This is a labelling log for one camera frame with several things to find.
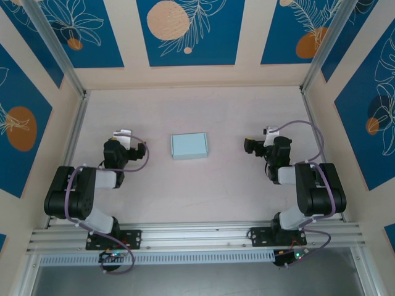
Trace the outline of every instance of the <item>ventilated metal strip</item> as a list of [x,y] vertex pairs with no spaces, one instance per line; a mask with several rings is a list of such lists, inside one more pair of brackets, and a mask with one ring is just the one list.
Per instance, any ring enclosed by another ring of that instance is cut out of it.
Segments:
[[[274,262],[273,250],[257,250],[245,252],[147,252],[135,253],[136,265],[169,265],[169,264],[209,264],[209,263],[251,263]],[[64,254],[44,255],[40,266],[97,266],[99,255]],[[117,258],[106,265],[129,265],[131,257]]]

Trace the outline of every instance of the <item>purple cable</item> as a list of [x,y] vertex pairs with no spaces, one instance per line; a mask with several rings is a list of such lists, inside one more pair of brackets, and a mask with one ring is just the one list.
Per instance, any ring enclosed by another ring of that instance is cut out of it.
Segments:
[[331,235],[329,233],[324,232],[324,231],[319,231],[319,230],[304,229],[304,226],[308,225],[309,223],[313,222],[314,220],[320,220],[320,219],[325,219],[325,218],[332,217],[336,213],[335,199],[333,198],[333,193],[332,193],[332,190],[330,188],[329,182],[328,182],[324,172],[320,168],[320,166],[317,163],[315,163],[315,162],[311,162],[311,161],[319,158],[319,156],[323,153],[323,148],[324,148],[325,142],[324,142],[323,134],[320,131],[320,129],[316,125],[314,125],[313,123],[310,123],[308,121],[305,121],[305,120],[293,120],[293,121],[290,121],[290,122],[286,123],[285,125],[279,127],[278,129],[275,129],[275,130],[271,131],[271,133],[274,133],[276,131],[282,130],[286,126],[292,125],[293,123],[305,123],[307,125],[310,125],[311,127],[313,127],[313,129],[315,129],[318,132],[318,134],[321,137],[321,148],[320,148],[320,151],[318,152],[318,154],[315,157],[308,159],[306,161],[306,163],[308,163],[309,165],[315,166],[317,171],[320,173],[322,181],[324,182],[326,190],[328,191],[328,195],[329,195],[329,199],[330,199],[330,202],[331,202],[332,209],[331,209],[331,212],[329,214],[327,214],[327,215],[317,216],[315,218],[308,219],[308,220],[306,220],[305,222],[303,222],[302,224],[299,225],[299,228],[301,228],[303,231],[314,232],[314,233],[324,234],[324,235],[328,236],[328,240],[323,245],[321,245],[317,250],[314,250],[313,252],[309,253],[308,255],[303,257],[302,259],[297,260],[295,262],[292,262],[292,263],[290,263],[290,264],[288,264],[286,266],[283,266],[283,267],[289,267],[289,266],[295,265],[296,263],[298,263],[298,262],[300,262],[302,260],[305,260],[306,258],[311,257],[313,254],[317,253],[319,250],[322,250],[323,248],[325,248],[330,243]]
[[[127,173],[134,173],[134,172],[136,172],[136,171],[142,170],[142,169],[147,165],[147,162],[148,162],[148,159],[149,159],[149,149],[148,149],[148,146],[146,145],[146,143],[145,143],[142,139],[137,138],[137,137],[132,136],[132,135],[129,135],[129,134],[118,134],[118,136],[130,137],[130,138],[132,138],[132,139],[138,140],[139,142],[142,142],[142,143],[144,144],[145,148],[146,148],[146,153],[147,153],[146,161],[143,163],[143,165],[142,165],[141,167],[139,167],[138,169],[135,169],[135,170],[122,170],[122,169],[110,169],[110,168],[105,168],[105,169],[102,169],[102,170],[106,170],[106,171],[124,171],[124,172],[127,172]],[[70,215],[69,215],[70,191],[71,191],[71,189],[72,189],[73,180],[74,180],[75,176],[77,175],[77,173],[78,173],[81,169],[84,169],[84,168],[85,168],[85,166],[83,166],[83,165],[77,167],[77,168],[73,171],[73,173],[71,174],[71,176],[70,176],[69,183],[67,184],[66,194],[65,194],[65,200],[64,200],[64,215],[66,216],[66,219],[68,219],[70,222],[75,223],[75,224],[78,224],[79,227],[81,227],[81,228],[83,228],[83,229],[85,229],[85,230],[87,230],[87,231],[89,231],[89,232],[93,232],[94,234],[97,234],[97,235],[99,235],[99,236],[105,237],[106,239],[110,239],[110,240],[116,242],[118,245],[120,245],[121,247],[123,247],[123,248],[129,253],[129,255],[131,256],[131,265],[129,266],[129,268],[127,268],[127,269],[124,270],[124,271],[118,271],[118,272],[106,271],[106,270],[104,270],[103,264],[107,261],[108,258],[110,258],[110,257],[107,257],[107,258],[105,258],[105,259],[102,261],[102,263],[100,264],[100,268],[103,270],[104,273],[111,274],[111,275],[120,275],[120,274],[128,273],[128,272],[131,271],[131,269],[134,267],[135,261],[136,261],[136,260],[135,260],[135,256],[133,255],[133,253],[131,252],[131,250],[128,248],[128,246],[126,246],[126,245],[125,245],[123,242],[121,242],[120,240],[118,240],[118,239],[116,239],[116,238],[114,238],[114,237],[112,237],[112,236],[109,236],[108,234],[105,234],[105,233],[100,232],[100,231],[95,231],[94,229],[90,228],[89,226],[87,226],[87,225],[85,225],[85,224],[83,224],[83,223],[80,223],[78,220],[75,220],[75,219],[71,218]]]
[[319,158],[319,156],[323,153],[323,147],[324,147],[324,144],[325,144],[325,143],[324,143],[324,140],[323,140],[323,134],[322,134],[322,132],[321,132],[320,129],[319,129],[316,125],[314,125],[313,123],[308,122],[308,121],[305,121],[305,120],[293,120],[293,121],[290,121],[290,122],[284,124],[283,126],[279,127],[278,129],[275,129],[274,131],[271,131],[270,133],[275,133],[276,131],[282,130],[282,129],[285,128],[286,126],[292,125],[292,124],[294,124],[294,123],[305,123],[305,124],[310,125],[311,127],[313,127],[313,129],[315,129],[315,130],[318,132],[318,134],[319,134],[320,137],[321,137],[321,148],[320,148],[320,151],[318,152],[318,154],[317,154],[315,157],[308,159],[308,161],[312,162],[313,160]]

